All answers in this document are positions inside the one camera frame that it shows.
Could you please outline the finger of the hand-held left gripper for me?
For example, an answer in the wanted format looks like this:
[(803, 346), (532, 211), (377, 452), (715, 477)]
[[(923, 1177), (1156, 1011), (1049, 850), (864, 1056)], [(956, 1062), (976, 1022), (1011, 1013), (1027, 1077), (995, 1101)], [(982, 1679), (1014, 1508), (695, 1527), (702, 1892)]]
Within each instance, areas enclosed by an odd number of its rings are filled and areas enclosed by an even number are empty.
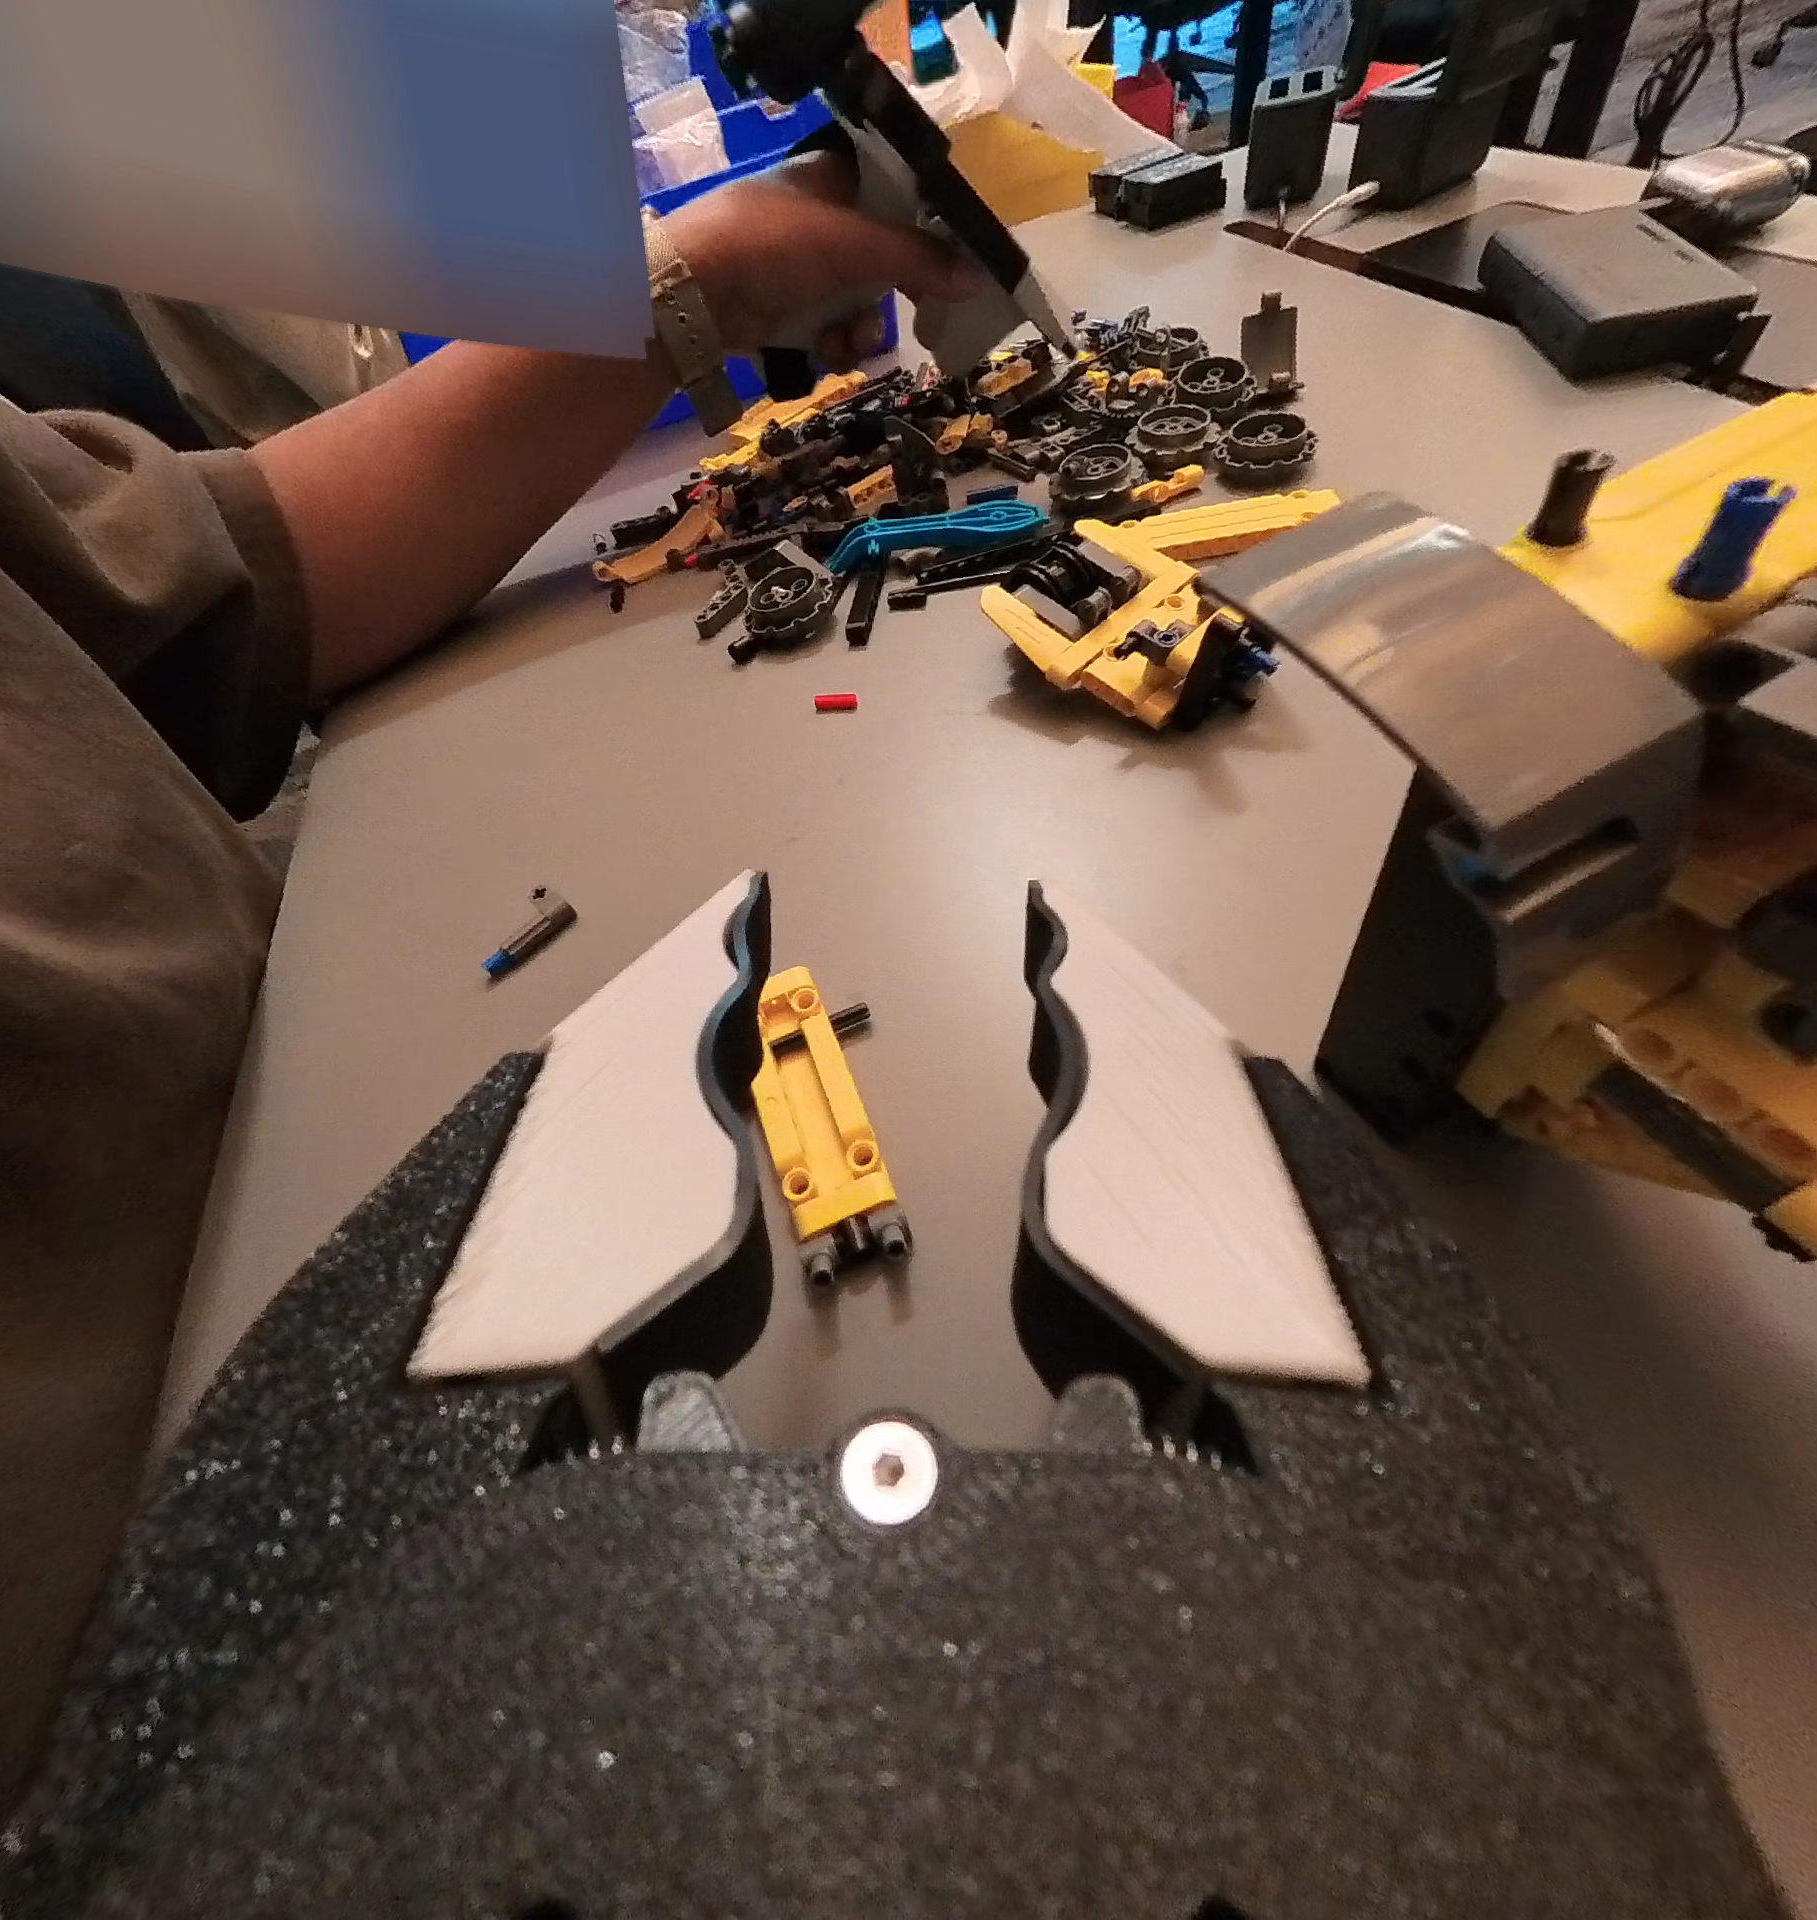
[(967, 375), (1020, 328), (1044, 328), (1044, 284), (1034, 275), (1014, 289), (988, 278), (959, 302), (908, 303), (914, 342), (945, 377)]
[[(943, 237), (956, 251), (968, 255), (980, 273), (980, 283), (995, 278), (1000, 284), (1014, 289), (1031, 275), (1039, 281), (1016, 234), (992, 215), (989, 205), (978, 198), (976, 188), (949, 157), (947, 137), (934, 119), (926, 157), (921, 157), (916, 167), (930, 210), (930, 227), (916, 230)], [(1044, 328), (1032, 330), (1065, 355), (1078, 350), (1078, 333), (1052, 300), (1046, 284)]]

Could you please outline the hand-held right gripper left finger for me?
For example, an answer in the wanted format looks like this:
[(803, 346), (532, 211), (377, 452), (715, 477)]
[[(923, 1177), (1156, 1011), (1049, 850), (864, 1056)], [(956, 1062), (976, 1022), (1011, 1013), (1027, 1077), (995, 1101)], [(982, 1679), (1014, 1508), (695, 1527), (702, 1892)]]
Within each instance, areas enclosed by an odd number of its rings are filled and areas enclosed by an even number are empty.
[(751, 1143), (770, 882), (745, 869), (542, 1039), (408, 1386), (562, 1381), (602, 1445), (769, 1314)]

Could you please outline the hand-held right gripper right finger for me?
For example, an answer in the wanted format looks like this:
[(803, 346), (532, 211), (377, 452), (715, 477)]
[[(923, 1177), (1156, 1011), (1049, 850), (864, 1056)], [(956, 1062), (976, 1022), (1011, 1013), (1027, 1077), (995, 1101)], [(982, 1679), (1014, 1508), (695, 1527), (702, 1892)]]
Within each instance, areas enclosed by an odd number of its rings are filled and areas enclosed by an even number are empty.
[(1233, 1393), (1368, 1397), (1372, 1349), (1251, 1056), (1065, 889), (1022, 905), (1027, 1071), (1016, 1336), (1053, 1397), (1118, 1379), (1152, 1428), (1230, 1428)]

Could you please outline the pile of toy brick parts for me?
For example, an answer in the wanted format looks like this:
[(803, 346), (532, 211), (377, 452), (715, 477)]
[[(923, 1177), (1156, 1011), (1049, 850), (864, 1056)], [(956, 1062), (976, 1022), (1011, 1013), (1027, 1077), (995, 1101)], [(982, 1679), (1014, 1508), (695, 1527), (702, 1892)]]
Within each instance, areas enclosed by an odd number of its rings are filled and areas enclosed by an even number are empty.
[[(715, 572), (699, 635), (728, 657), (810, 646), (834, 615), (848, 648), (882, 608), (985, 588), (1078, 520), (1127, 523), (1297, 490), (1319, 441), (1300, 415), (1297, 311), (1263, 295), (1239, 354), (1148, 307), (1075, 318), (1065, 355), (1031, 333), (967, 375), (769, 370), (770, 389), (651, 513), (616, 520), (591, 572), (622, 611), (658, 576)], [(1052, 530), (968, 555), (906, 552), (831, 576), (826, 559), (870, 515), (934, 515), (1018, 498)]]

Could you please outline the yellow toy brick panel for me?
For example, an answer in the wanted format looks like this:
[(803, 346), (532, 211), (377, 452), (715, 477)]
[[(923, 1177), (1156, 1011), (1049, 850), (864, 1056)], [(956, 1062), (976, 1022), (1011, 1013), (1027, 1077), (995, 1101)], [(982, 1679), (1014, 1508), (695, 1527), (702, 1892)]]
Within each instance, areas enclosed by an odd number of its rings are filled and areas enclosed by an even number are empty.
[(813, 972), (774, 972), (757, 1000), (761, 1064), (751, 1084), (803, 1282), (831, 1289), (864, 1260), (908, 1260), (913, 1230), (847, 1059), (863, 1000), (831, 1011)]

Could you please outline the person's left hand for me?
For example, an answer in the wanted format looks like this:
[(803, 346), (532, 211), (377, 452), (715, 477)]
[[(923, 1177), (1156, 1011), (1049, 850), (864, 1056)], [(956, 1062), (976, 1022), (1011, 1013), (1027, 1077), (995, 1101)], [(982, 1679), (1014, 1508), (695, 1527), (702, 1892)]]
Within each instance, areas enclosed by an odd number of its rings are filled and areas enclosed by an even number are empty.
[(728, 354), (803, 346), (834, 375), (879, 348), (882, 295), (949, 303), (985, 284), (978, 264), (947, 241), (863, 211), (850, 165), (831, 152), (788, 161), (676, 208), (664, 237)]

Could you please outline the yellow bag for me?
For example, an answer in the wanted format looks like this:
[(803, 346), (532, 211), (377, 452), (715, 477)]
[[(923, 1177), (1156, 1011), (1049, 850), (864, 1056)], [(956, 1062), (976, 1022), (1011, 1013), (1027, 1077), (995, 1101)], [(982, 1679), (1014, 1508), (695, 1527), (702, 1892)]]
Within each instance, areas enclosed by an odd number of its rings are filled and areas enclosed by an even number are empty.
[(1090, 202), (1104, 155), (1031, 128), (1005, 110), (945, 128), (949, 157), (1009, 229)]

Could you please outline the clear plastic bags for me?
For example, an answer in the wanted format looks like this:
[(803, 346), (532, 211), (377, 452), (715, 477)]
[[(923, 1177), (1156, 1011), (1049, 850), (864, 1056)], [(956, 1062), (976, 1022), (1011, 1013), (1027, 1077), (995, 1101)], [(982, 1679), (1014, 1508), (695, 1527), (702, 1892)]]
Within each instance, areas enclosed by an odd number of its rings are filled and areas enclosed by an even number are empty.
[(644, 192), (725, 172), (721, 110), (698, 70), (702, 6), (617, 3), (616, 36)]

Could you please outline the white crumpled paper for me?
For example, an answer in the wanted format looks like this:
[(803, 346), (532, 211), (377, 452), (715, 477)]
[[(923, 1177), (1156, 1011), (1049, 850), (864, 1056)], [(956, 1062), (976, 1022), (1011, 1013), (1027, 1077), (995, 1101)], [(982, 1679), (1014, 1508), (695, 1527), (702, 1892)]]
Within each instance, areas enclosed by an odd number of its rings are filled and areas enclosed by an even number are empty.
[(1078, 56), (1094, 31), (1069, 29), (1068, 11), (1068, 3), (1014, 5), (1009, 42), (996, 40), (985, 6), (952, 15), (943, 33), (956, 70), (930, 86), (916, 84), (920, 101), (943, 131), (996, 110), (1104, 161), (1170, 152), (1170, 137), (1132, 119), (1081, 75)]

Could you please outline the blue storage bin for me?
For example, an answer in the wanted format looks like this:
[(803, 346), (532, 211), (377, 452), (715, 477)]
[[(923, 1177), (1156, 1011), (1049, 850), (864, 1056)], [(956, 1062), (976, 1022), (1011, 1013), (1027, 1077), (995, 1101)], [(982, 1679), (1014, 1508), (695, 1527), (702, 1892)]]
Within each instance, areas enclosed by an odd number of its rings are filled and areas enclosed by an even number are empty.
[[(698, 106), (690, 86), (705, 97), (705, 108)], [(809, 97), (793, 108), (781, 108), (758, 95), (724, 104), (724, 90), (720, 70), (699, 70), (685, 84), (671, 86), (666, 95), (645, 104), (649, 110), (652, 110), (659, 99), (683, 95), (683, 104), (698, 108), (662, 129), (645, 124), (632, 141), (633, 177), (638, 188), (649, 188), (642, 192), (642, 205), (649, 211), (666, 216), (676, 208), (724, 184), (769, 172), (793, 152), (826, 146), (837, 131), (830, 110), (818, 97)], [(876, 355), (893, 350), (900, 340), (895, 295), (882, 300), (879, 313), (884, 333), (874, 348)], [(432, 335), (400, 333), (398, 343), (405, 361), (417, 366), (451, 342)], [(728, 357), (725, 371), (745, 406), (764, 393), (758, 363), (751, 357)], [(675, 395), (656, 419), (651, 419), (651, 432), (676, 426), (685, 419), (694, 419), (694, 408), (685, 395)]]

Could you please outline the blue curved toy brick piece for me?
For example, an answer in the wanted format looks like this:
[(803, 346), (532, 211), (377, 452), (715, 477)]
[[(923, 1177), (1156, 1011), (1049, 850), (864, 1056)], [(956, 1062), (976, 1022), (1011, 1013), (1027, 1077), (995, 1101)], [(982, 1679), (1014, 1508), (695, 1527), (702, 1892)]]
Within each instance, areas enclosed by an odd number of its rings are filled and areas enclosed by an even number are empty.
[(1052, 513), (1018, 498), (971, 501), (934, 515), (870, 515), (855, 523), (826, 559), (830, 576), (847, 576), (913, 552), (982, 554), (1036, 538), (1053, 526)]

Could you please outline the yellow toy brick assembly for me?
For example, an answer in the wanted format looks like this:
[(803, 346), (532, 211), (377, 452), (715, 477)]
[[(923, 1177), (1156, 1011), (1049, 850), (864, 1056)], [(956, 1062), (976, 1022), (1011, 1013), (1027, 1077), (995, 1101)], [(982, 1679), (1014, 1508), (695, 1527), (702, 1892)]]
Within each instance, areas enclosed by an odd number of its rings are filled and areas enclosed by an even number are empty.
[(980, 611), (1059, 690), (1160, 733), (1251, 710), (1275, 651), (1203, 579), (1204, 562), (1292, 533), (1341, 501), (1262, 492), (1127, 523), (1078, 520), (980, 591)]

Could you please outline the black upright charger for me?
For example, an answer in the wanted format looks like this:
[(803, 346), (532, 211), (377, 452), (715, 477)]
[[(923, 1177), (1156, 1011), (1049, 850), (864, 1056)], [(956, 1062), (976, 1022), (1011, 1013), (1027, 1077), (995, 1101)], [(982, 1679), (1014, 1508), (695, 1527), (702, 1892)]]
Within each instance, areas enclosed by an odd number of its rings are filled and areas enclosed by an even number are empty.
[(1256, 86), (1243, 179), (1243, 205), (1249, 211), (1292, 210), (1315, 199), (1328, 172), (1338, 99), (1337, 66), (1308, 66)]

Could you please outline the black monitor stand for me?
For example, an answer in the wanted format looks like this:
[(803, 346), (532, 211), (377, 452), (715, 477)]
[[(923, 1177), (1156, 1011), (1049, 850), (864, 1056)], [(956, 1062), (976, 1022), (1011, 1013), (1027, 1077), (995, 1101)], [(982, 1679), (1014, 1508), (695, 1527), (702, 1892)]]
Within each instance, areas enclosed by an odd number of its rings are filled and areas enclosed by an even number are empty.
[(1353, 5), (1341, 86), (1357, 101), (1350, 188), (1406, 211), (1517, 148), (1555, 46), (1567, 46), (1546, 152), (1589, 157), (1639, 3)]

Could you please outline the large yellow toy vehicle model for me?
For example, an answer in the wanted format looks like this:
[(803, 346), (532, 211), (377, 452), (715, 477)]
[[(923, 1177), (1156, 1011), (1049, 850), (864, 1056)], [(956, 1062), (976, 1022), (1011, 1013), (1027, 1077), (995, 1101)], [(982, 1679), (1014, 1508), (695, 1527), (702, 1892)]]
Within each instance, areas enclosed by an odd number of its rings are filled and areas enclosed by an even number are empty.
[(1511, 1137), (1817, 1260), (1817, 384), (1493, 547), (1372, 492), (1211, 562), (1415, 775), (1319, 1039), (1390, 1141)]

